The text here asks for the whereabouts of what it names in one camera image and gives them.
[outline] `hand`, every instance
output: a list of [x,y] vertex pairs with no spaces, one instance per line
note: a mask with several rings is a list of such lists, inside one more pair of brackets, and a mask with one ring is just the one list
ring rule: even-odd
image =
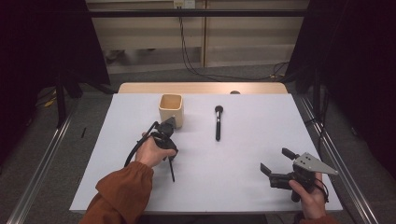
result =
[[154,138],[150,136],[143,145],[136,151],[135,161],[139,161],[152,168],[163,160],[165,157],[175,156],[176,151],[173,149],[162,149],[155,144]]
[[[316,179],[322,180],[321,173],[315,173]],[[316,180],[315,183],[323,188],[323,184]],[[289,181],[291,188],[296,191],[301,197],[301,205],[303,207],[303,213],[306,219],[316,219],[326,216],[325,201],[322,191],[315,188],[311,193],[306,190],[295,180]]]

